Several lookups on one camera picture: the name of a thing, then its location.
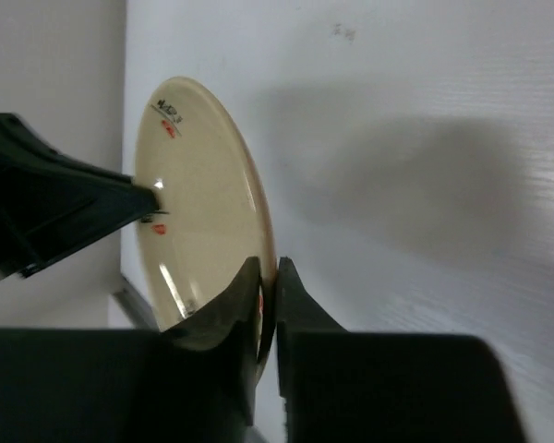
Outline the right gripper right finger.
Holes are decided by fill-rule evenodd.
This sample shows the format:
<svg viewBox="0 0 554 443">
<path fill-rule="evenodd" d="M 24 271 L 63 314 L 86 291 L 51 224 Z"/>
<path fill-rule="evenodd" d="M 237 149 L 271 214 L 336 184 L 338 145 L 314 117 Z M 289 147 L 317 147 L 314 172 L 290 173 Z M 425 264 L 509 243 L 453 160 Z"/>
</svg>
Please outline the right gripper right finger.
<svg viewBox="0 0 554 443">
<path fill-rule="evenodd" d="M 344 329 L 288 257 L 275 295 L 289 441 L 526 441 L 500 361 L 481 339 Z"/>
</svg>

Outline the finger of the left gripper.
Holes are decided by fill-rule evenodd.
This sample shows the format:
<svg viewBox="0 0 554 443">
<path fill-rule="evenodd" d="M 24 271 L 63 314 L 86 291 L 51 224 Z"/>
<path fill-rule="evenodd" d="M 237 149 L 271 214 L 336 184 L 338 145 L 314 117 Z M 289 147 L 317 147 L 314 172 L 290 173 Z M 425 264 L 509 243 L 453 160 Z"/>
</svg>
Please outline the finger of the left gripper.
<svg viewBox="0 0 554 443">
<path fill-rule="evenodd" d="M 68 157 L 0 114 L 0 281 L 28 278 L 159 208 L 129 176 Z"/>
</svg>

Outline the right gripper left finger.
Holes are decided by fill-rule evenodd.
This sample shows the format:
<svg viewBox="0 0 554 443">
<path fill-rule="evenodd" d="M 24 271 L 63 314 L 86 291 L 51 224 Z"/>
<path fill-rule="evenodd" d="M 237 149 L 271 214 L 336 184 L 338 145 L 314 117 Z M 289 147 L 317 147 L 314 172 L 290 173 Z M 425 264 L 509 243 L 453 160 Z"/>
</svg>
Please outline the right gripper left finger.
<svg viewBox="0 0 554 443">
<path fill-rule="evenodd" d="M 0 442 L 241 442 L 259 261 L 175 327 L 0 329 Z"/>
</svg>

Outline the cream plate with motifs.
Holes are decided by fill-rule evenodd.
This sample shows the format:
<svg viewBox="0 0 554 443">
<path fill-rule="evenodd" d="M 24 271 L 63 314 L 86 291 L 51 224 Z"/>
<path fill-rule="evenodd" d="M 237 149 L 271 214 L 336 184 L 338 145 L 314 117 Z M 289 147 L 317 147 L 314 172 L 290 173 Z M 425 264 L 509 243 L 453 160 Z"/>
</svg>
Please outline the cream plate with motifs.
<svg viewBox="0 0 554 443">
<path fill-rule="evenodd" d="M 160 206 L 137 229 L 159 329 L 190 317 L 227 288 L 248 257 L 258 257 L 263 373 L 277 274 L 268 202 L 234 120 L 196 80 L 169 78 L 152 93 L 139 125 L 135 182 Z"/>
</svg>

